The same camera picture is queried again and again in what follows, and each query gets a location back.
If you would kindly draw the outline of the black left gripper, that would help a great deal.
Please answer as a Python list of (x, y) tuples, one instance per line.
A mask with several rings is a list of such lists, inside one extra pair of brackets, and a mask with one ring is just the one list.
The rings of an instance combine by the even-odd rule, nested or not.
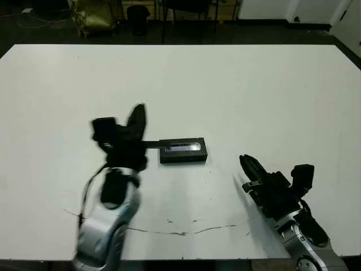
[(149, 148), (161, 148), (160, 141), (143, 140), (146, 126), (146, 106), (141, 103), (133, 108), (126, 126), (115, 125), (111, 137), (104, 145), (108, 166), (129, 168), (136, 172), (146, 169), (147, 150)]

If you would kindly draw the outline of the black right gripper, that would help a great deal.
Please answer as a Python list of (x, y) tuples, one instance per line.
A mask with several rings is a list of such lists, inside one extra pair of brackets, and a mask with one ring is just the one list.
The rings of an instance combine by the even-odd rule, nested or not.
[(265, 217), (282, 218), (303, 209), (300, 195), (304, 192), (304, 172), (292, 171), (293, 182), (289, 183), (281, 172), (268, 173), (261, 163), (250, 155), (240, 155), (239, 160), (249, 178), (242, 188)]

